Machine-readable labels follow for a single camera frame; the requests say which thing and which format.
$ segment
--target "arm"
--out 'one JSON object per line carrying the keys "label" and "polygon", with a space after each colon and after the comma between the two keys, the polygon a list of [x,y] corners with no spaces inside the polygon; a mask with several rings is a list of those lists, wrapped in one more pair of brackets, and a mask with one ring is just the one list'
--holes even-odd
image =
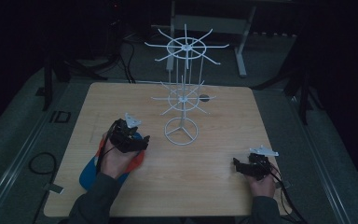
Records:
{"label": "arm", "polygon": [[121,187],[117,179],[125,172],[136,152],[122,153],[107,140],[103,153],[101,172],[91,189],[77,198],[69,214],[70,224],[104,224],[109,221],[110,207]]}
{"label": "arm", "polygon": [[261,180],[245,176],[249,182],[252,192],[253,205],[250,223],[254,224],[276,224],[281,222],[278,204],[273,199],[275,193],[275,182],[272,175],[267,175]]}

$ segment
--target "human hand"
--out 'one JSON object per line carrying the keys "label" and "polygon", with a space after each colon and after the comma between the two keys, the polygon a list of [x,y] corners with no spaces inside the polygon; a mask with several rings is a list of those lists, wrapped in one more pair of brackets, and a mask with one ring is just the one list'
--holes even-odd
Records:
{"label": "human hand", "polygon": [[107,139],[105,148],[103,149],[103,160],[101,162],[101,172],[118,179],[126,171],[131,160],[138,152],[122,153]]}
{"label": "human hand", "polygon": [[[277,170],[275,168],[271,171],[274,175],[277,174]],[[275,193],[275,181],[272,174],[266,175],[261,180],[256,180],[256,178],[246,175],[246,179],[249,182],[249,186],[251,188],[252,195],[254,197],[257,196],[266,196],[273,198]]]}

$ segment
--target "wooden table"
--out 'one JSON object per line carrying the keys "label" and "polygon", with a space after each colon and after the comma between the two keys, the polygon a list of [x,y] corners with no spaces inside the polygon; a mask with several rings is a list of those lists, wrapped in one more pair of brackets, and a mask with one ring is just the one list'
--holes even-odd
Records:
{"label": "wooden table", "polygon": [[[127,178],[111,207],[116,217],[244,216],[251,213],[252,196],[242,174],[232,164],[247,162],[250,147],[270,148],[255,98],[248,88],[202,86],[200,93],[216,98],[200,102],[187,117],[199,126],[195,142],[177,146],[164,135],[168,120],[180,117],[159,84],[94,83],[81,109],[50,193],[48,217],[67,217],[76,198],[86,191],[78,178],[98,148],[101,136],[128,112],[142,121],[138,132],[150,135],[143,164]],[[276,164],[275,158],[269,160]],[[280,191],[275,199],[279,202]]]}

